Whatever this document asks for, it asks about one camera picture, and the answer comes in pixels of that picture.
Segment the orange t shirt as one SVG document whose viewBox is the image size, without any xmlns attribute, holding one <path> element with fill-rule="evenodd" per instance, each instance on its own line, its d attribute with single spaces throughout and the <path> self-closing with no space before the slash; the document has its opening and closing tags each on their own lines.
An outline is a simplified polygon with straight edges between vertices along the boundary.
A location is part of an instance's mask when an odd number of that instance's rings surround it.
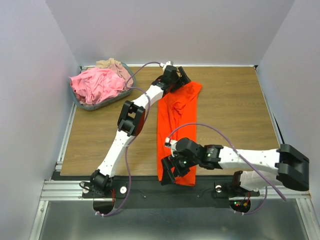
<svg viewBox="0 0 320 240">
<path fill-rule="evenodd" d="M 189 82 L 175 92 L 166 94 L 158 101 L 157 111 L 157 176 L 162 180 L 163 167 L 161 160 L 171 154 L 169 148 L 164 143 L 170 133 L 181 125 L 195 123 L 197 121 L 198 95 L 202 90 L 202 85 L 197 82 Z M 189 125 L 177 130 L 172 139 L 179 140 L 189 138 L 196 141 L 197 127 Z M 182 186 L 192 187 L 196 183 L 196 167 L 190 168 L 190 172 L 177 177 L 175 183 Z"/>
</svg>

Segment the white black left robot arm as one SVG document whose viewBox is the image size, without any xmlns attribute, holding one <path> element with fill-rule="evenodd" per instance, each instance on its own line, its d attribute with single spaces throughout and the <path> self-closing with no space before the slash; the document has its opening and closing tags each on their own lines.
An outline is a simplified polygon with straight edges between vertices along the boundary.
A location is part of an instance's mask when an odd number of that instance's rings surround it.
<svg viewBox="0 0 320 240">
<path fill-rule="evenodd" d="M 163 73 L 154 80 L 142 95 L 132 101 L 125 101 L 117 120 L 115 138 L 102 163 L 90 176 L 90 186 L 100 197 L 111 193 L 112 181 L 119 161 L 127 147 L 140 134 L 149 114 L 150 107 L 165 95 L 173 93 L 190 83 L 183 67 L 176 67 L 170 61 L 160 63 Z"/>
</svg>

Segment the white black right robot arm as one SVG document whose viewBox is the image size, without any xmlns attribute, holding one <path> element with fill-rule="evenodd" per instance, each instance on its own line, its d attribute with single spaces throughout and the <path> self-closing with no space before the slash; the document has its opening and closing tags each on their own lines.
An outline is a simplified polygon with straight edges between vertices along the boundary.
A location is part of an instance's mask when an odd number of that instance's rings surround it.
<svg viewBox="0 0 320 240">
<path fill-rule="evenodd" d="M 170 154 L 161 160 L 163 186 L 177 183 L 192 167 L 199 166 L 207 170 L 238 169 L 230 182 L 235 195 L 267 186 L 284 186 L 300 192 L 310 189 L 309 159 L 289 144 L 269 150 L 245 150 L 217 144 L 202 146 L 184 137 L 166 138 L 164 145 Z"/>
</svg>

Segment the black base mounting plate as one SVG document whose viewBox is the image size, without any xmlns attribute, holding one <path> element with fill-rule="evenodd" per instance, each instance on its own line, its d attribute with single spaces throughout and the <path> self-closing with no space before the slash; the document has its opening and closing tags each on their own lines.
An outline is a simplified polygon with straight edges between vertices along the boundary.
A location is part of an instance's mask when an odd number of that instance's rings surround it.
<svg viewBox="0 0 320 240">
<path fill-rule="evenodd" d="M 260 193 L 232 186 L 230 175 L 200 175 L 195 186 L 162 186 L 155 176 L 117 176 L 107 190 L 82 181 L 82 197 L 93 200 L 93 208 L 102 213 L 114 209 L 229 208 L 247 212 L 249 197 Z"/>
</svg>

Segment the beige t shirt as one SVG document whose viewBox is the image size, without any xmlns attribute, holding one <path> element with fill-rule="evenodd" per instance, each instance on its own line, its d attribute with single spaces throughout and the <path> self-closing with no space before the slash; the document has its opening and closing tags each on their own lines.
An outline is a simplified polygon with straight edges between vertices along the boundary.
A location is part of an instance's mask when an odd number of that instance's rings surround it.
<svg viewBox="0 0 320 240">
<path fill-rule="evenodd" d="M 103 81 L 103 84 L 109 88 L 119 91 L 120 86 L 122 86 L 121 91 L 123 92 L 133 85 L 132 74 L 129 73 L 129 70 L 121 61 L 109 58 L 108 60 L 97 61 L 95 66 L 99 69 L 108 69 L 107 79 Z"/>
</svg>

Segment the pink t shirt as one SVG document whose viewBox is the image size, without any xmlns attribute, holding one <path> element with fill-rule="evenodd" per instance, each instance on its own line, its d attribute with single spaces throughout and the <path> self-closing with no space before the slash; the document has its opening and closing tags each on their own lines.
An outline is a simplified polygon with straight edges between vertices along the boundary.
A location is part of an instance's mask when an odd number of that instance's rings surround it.
<svg viewBox="0 0 320 240">
<path fill-rule="evenodd" d="M 92 106 L 117 97 L 125 80 L 111 69 L 94 67 L 70 77 L 70 86 L 80 104 Z"/>
</svg>

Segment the grey laundry basket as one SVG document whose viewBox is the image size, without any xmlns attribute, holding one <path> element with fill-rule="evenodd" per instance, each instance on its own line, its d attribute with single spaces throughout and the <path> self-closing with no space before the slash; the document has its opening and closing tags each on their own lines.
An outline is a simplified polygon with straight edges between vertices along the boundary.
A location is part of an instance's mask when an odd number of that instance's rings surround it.
<svg viewBox="0 0 320 240">
<path fill-rule="evenodd" d="M 71 86 L 70 86 L 70 84 L 69 84 L 69 91 L 70 91 L 70 93 L 71 93 L 71 97 L 72 97 L 72 100 L 74 101 L 75 105 L 76 105 L 77 107 L 83 109 L 83 110 L 86 110 L 86 111 L 94 111 L 94 110 L 97 110 L 97 109 L 99 109 L 99 108 L 105 107 L 105 106 L 107 106 L 107 105 L 109 105 L 109 104 L 112 104 L 112 103 L 114 103 L 114 102 L 116 102 L 116 101 L 118 101 L 118 100 L 121 100 L 121 99 L 123 99 L 124 97 L 127 97 L 128 95 L 130 95 L 131 92 L 132 92 L 132 87 L 134 87 L 134 86 L 136 85 L 136 78 L 133 76 L 133 72 L 131 71 L 131 69 L 130 69 L 125 63 L 123 63 L 123 64 L 124 64 L 124 66 L 128 69 L 129 73 L 131 74 L 131 77 L 132 77 L 132 79 L 133 79 L 133 84 L 132 84 L 132 86 L 130 86 L 127 90 L 125 90 L 125 91 L 123 91 L 122 93 L 120 93 L 118 96 L 113 97 L 113 98 L 106 99 L 106 100 L 104 100 L 104 101 L 101 102 L 101 103 L 98 103 L 98 104 L 95 104 L 95 105 L 83 105 L 83 104 L 81 104 L 81 103 L 76 99 L 76 96 L 75 96 L 75 94 L 74 94 L 74 92 L 73 92 L 73 90 L 72 90 L 72 88 L 71 88 Z"/>
</svg>

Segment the aluminium frame rail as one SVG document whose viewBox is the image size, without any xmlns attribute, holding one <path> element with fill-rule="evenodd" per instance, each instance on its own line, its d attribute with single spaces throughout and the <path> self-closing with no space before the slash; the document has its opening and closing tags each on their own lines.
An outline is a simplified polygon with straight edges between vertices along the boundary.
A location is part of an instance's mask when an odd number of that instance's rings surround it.
<svg viewBox="0 0 320 240">
<path fill-rule="evenodd" d="M 46 180 L 43 183 L 41 201 L 80 201 L 83 189 L 80 180 Z"/>
</svg>

